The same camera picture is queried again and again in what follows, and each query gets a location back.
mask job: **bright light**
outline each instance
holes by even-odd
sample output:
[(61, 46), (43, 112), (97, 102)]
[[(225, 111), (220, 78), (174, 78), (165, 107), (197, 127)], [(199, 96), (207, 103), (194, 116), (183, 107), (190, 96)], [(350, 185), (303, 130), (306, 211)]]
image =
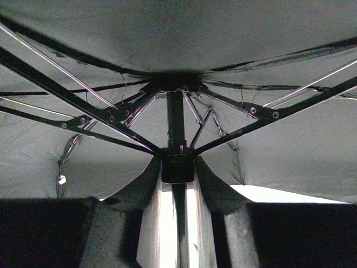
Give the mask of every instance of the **bright light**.
[(176, 221), (173, 217), (172, 193), (160, 193), (160, 268), (176, 267), (177, 237)]
[[(252, 185), (231, 185), (241, 195), (257, 203), (344, 203), (324, 198), (309, 197)], [(193, 189), (187, 190), (187, 221), (189, 226), (190, 268), (199, 267), (197, 245), (197, 204)], [(162, 192), (160, 203), (160, 268), (174, 268), (176, 257), (176, 219), (172, 211), (172, 193)]]
[(344, 203), (252, 185), (231, 185), (231, 187), (241, 195), (257, 203)]

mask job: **gray fabric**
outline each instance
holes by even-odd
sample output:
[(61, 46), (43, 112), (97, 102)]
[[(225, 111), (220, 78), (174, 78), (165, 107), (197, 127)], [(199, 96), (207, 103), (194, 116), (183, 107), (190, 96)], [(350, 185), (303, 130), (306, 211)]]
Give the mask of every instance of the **gray fabric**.
[(195, 175), (194, 189), (197, 200), (197, 251), (199, 253), (199, 267), (216, 268), (217, 260), (211, 213), (204, 202), (197, 174)]
[(137, 261), (142, 268), (159, 267), (160, 265), (161, 257), (159, 220), (160, 194), (162, 191), (162, 182), (160, 177), (158, 178), (158, 182), (150, 200), (150, 204), (144, 210), (142, 218), (137, 253)]
[(4, 0), (2, 13), (80, 51), (146, 71), (208, 70), (357, 33), (354, 1)]
[[(1, 7), (2, 14), (43, 34), (80, 51), (136, 70), (199, 70), (205, 72), (204, 79), (228, 83), (299, 86), (357, 58), (356, 48), (351, 48), (315, 59), (263, 69), (252, 68), (247, 72), (239, 68), (224, 72), (208, 71), (356, 36), (353, 1), (191, 1), (178, 5), (159, 1), (89, 0), (84, 4), (76, 1), (16, 0), (3, 1)], [(51, 49), (31, 42), (91, 87), (124, 82), (118, 73), (63, 58)], [(64, 74), (49, 67), (2, 31), (0, 45), (66, 88), (80, 89)], [(357, 67), (352, 67), (317, 85), (332, 87), (355, 76), (356, 71)], [(2, 92), (41, 91), (4, 68), (0, 68), (0, 78)], [(127, 74), (124, 78), (126, 82), (142, 79)], [(241, 101), (239, 89), (208, 86), (215, 92)], [(124, 98), (129, 97), (141, 87), (106, 90), (101, 95), (112, 102), (119, 102), (124, 94)], [(252, 101), (257, 93), (256, 90), (244, 90), (244, 100)], [(264, 104), (285, 93), (285, 90), (263, 91), (254, 102)], [(304, 98), (313, 94), (313, 91), (309, 92)], [(79, 96), (86, 99), (86, 94)], [(105, 107), (91, 94), (87, 98), (89, 103)], [(80, 114), (50, 96), (15, 99), (73, 115)], [(254, 122), (207, 97), (199, 99), (214, 107), (228, 132)], [(206, 107), (195, 103), (203, 114)], [(0, 104), (59, 119), (2, 100)], [(330, 100), (235, 140), (245, 183), (357, 202), (354, 165), (357, 157), (354, 138), (357, 131), (356, 112), (356, 101)], [(185, 104), (188, 143), (197, 129), (198, 125)], [(99, 124), (93, 130), (127, 140)], [(154, 101), (135, 122), (132, 130), (157, 146), (166, 147), (166, 100)], [(0, 197), (54, 197), (57, 161), (73, 134), (6, 114), (0, 114), (0, 134)], [(209, 119), (196, 147), (216, 138), (217, 128)], [(237, 183), (232, 176), (236, 172), (234, 163), (237, 157), (228, 145), (206, 152), (202, 157), (218, 177), (228, 184)], [(67, 176), (65, 196), (108, 197), (136, 178), (150, 158), (150, 155), (141, 152), (86, 137), (64, 165), (63, 173)]]
[(232, 268), (259, 268), (250, 216), (244, 206), (224, 216)]
[(129, 212), (116, 211), (99, 203), (82, 255), (80, 268), (130, 268), (121, 255), (120, 247), (128, 228)]

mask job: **umbrella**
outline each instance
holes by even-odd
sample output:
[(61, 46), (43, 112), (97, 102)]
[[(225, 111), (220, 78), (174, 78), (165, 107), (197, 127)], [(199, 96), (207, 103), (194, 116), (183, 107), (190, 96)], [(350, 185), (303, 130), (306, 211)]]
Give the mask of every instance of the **umbrella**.
[(185, 214), (186, 184), (212, 172), (357, 201), (353, 2), (1, 7), (2, 198), (115, 206), (161, 172)]

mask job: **gray fabric canopy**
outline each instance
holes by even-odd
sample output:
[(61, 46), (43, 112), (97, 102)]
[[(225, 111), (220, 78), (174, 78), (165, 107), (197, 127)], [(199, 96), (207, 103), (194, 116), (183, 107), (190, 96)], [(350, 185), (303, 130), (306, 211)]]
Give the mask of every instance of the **gray fabric canopy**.
[[(263, 105), (357, 59), (354, 1), (5, 0), (0, 6), (6, 20), (124, 68), (120, 74), (71, 58), (18, 30), (24, 39), (92, 88), (145, 81), (158, 73), (188, 72), (199, 76), (213, 92)], [(0, 46), (63, 87), (81, 89), (3, 31)], [(331, 88), (356, 73), (353, 65), (314, 86)], [(42, 89), (8, 69), (1, 68), (0, 77), (2, 96), (81, 115), (53, 96), (32, 94)], [(103, 90), (100, 94), (118, 103), (146, 84)], [(318, 93), (306, 91), (280, 108)], [(18, 92), (28, 95), (13, 94)], [(76, 94), (98, 108), (106, 107), (90, 93)], [(228, 184), (244, 182), (357, 202), (357, 102), (352, 99), (354, 95), (357, 98), (357, 90), (349, 94), (351, 98), (330, 99), (235, 139), (230, 146), (224, 144), (205, 152), (202, 157)], [(206, 96), (200, 95), (194, 102), (202, 115), (213, 107), (227, 133), (255, 121)], [(0, 105), (63, 119), (6, 100)], [(199, 125), (187, 103), (184, 109), (189, 144)], [(131, 130), (158, 147), (167, 147), (165, 95), (151, 103)], [(104, 125), (98, 124), (92, 131), (130, 141)], [(74, 134), (4, 113), (0, 113), (0, 134), (0, 197), (56, 197), (57, 162)], [(195, 147), (218, 137), (218, 128), (210, 118)], [(238, 154), (232, 145), (239, 149)], [(143, 152), (83, 137), (62, 170), (67, 178), (65, 197), (106, 198), (136, 178), (151, 158)]]

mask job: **wire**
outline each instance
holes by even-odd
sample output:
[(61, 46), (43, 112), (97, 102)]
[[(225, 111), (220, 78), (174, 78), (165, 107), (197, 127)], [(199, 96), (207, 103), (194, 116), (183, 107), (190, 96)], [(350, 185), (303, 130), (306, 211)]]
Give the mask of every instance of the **wire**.
[(240, 87), (240, 95), (241, 95), (241, 97), (242, 97), (242, 107), (243, 107), (243, 108), (244, 108), (243, 86), (244, 86), (245, 79), (247, 78), (247, 75), (248, 75), (248, 71), (245, 70), (245, 76), (244, 76), (244, 79), (243, 79), (243, 82), (242, 82), (242, 86)]
[(123, 99), (124, 99), (125, 94), (127, 93), (128, 84), (127, 84), (127, 82), (126, 82), (126, 80), (125, 80), (125, 78), (124, 78), (124, 75), (123, 75), (122, 73), (120, 73), (120, 75), (122, 76), (122, 78), (123, 78), (123, 80), (124, 80), (124, 84), (125, 84), (125, 91), (124, 91), (124, 94), (122, 95), (122, 104), (124, 104)]

